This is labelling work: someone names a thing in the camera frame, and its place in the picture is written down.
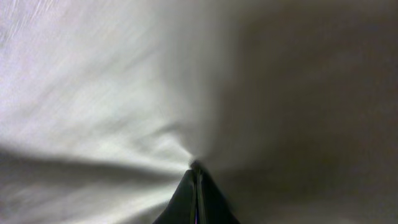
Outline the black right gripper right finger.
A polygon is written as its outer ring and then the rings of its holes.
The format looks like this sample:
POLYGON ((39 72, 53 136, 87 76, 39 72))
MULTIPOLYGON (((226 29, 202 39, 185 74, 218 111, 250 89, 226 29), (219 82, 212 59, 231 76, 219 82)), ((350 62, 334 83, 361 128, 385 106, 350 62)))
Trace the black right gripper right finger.
POLYGON ((207 170, 196 161, 197 212, 200 224, 240 224, 207 170))

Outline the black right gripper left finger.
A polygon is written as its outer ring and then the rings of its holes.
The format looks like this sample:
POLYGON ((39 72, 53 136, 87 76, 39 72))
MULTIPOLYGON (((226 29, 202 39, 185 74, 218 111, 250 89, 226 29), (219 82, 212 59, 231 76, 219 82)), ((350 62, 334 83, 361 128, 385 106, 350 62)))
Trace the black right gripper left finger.
POLYGON ((165 210, 153 224, 196 224, 197 184, 193 170, 187 170, 165 210))

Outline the grey shorts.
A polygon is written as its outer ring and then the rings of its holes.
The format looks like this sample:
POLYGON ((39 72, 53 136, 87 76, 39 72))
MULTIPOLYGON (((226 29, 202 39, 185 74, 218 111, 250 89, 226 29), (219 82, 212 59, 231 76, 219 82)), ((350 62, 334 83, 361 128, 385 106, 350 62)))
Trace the grey shorts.
POLYGON ((1 222, 397 222, 396 1, 2 1, 1 222))

